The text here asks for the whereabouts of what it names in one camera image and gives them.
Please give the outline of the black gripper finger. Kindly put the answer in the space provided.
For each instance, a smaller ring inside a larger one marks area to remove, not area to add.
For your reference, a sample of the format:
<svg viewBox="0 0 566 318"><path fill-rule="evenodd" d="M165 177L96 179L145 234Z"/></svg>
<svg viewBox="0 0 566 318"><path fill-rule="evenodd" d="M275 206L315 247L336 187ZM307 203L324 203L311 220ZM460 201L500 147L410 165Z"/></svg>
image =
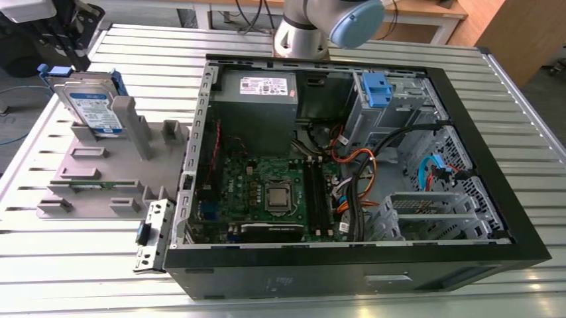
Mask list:
<svg viewBox="0 0 566 318"><path fill-rule="evenodd" d="M91 65L88 59L88 47L96 35L105 11L97 5L89 3L75 3L75 16L72 19L72 43L77 61L73 62L77 71L85 71Z"/></svg>
<svg viewBox="0 0 566 318"><path fill-rule="evenodd" d="M57 20L41 19L33 23L33 26L37 28L41 37L49 45L66 57L70 65L76 67L75 47Z"/></svg>

